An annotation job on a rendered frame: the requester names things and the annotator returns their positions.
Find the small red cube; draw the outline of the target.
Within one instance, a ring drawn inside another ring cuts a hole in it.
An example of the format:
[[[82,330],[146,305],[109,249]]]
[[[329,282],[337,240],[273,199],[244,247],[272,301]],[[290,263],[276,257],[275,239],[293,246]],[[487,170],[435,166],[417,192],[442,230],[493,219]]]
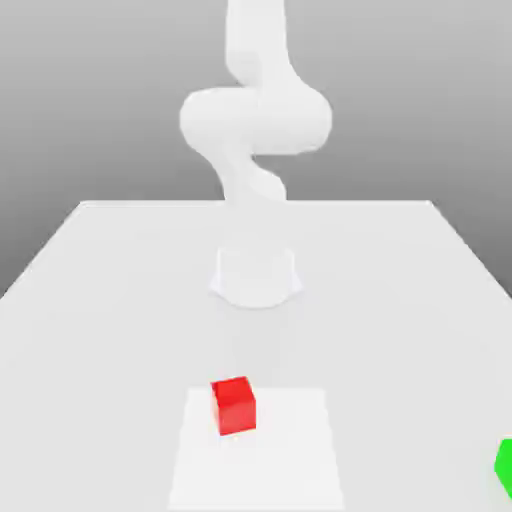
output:
[[[211,383],[213,415],[221,436],[256,428],[256,399],[246,376]]]

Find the small green cube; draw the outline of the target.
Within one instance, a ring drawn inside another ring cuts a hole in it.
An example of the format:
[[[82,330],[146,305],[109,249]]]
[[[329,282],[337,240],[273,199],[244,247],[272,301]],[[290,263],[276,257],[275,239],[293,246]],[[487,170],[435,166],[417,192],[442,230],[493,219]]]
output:
[[[494,472],[512,500],[512,438],[504,438],[500,442],[494,462]]]

